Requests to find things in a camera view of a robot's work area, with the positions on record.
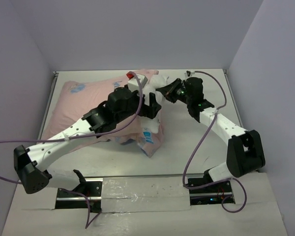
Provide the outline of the blue and pink printed pillowcase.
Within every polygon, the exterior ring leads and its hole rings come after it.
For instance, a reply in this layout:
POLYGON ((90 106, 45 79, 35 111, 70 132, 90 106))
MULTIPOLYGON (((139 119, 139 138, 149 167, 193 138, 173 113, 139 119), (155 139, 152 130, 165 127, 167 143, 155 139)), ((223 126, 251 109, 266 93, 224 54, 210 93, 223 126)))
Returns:
MULTIPOLYGON (((114 89, 126 85, 128 80, 128 77, 123 74, 97 82, 69 81, 64 83, 41 138, 49 139, 70 127, 84 114, 106 100, 114 89)), ((113 141, 121 145, 134 142, 146 156, 152 157, 164 142, 164 127, 160 115, 161 113, 158 112, 156 120, 159 128, 157 133, 153 133, 146 127, 141 127, 141 117, 136 117, 127 128, 99 138, 93 137, 89 142, 83 143, 75 149, 105 141, 113 141)))

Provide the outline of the white pillow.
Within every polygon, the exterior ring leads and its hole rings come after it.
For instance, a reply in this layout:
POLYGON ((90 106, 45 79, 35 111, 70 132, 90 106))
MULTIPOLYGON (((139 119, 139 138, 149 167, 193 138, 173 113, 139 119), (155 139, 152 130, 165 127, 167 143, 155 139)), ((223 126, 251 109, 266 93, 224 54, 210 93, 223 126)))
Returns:
MULTIPOLYGON (((163 105, 165 98, 161 92, 156 91, 158 88, 165 87, 167 85, 168 76, 153 75, 143 88, 143 94, 145 95, 145 105, 150 104, 149 94, 154 93, 156 101, 159 105, 163 105)), ((149 131, 153 134, 157 134, 161 123, 161 109, 157 112, 156 117, 153 119, 147 117, 140 117, 141 128, 143 131, 149 131)))

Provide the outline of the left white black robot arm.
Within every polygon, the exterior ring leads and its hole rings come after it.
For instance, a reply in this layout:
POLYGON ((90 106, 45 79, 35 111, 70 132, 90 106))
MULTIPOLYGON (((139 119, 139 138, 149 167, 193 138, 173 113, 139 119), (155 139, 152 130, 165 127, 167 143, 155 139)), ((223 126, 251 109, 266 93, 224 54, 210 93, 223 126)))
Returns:
POLYGON ((63 187, 68 188, 75 196, 83 195, 87 187, 78 170, 67 174, 53 174, 48 168, 62 156, 81 146, 88 138, 121 131, 117 125, 127 118, 155 119, 161 110, 162 101, 162 95, 155 90, 120 87, 57 135, 37 141, 30 147, 16 147, 13 151, 14 169, 25 192, 34 194, 45 187, 63 187))

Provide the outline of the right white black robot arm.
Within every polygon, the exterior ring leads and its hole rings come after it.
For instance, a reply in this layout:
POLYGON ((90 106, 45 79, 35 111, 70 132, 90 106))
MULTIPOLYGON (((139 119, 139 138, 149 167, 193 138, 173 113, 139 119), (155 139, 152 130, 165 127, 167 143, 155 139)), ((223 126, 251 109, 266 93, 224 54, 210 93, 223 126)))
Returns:
POLYGON ((225 162, 204 172, 203 183, 208 192, 215 192, 222 181, 241 177, 266 164, 259 133, 236 125, 206 100, 201 78, 176 79, 157 91, 172 103, 181 101, 186 104, 190 116, 207 126, 227 145, 225 162))

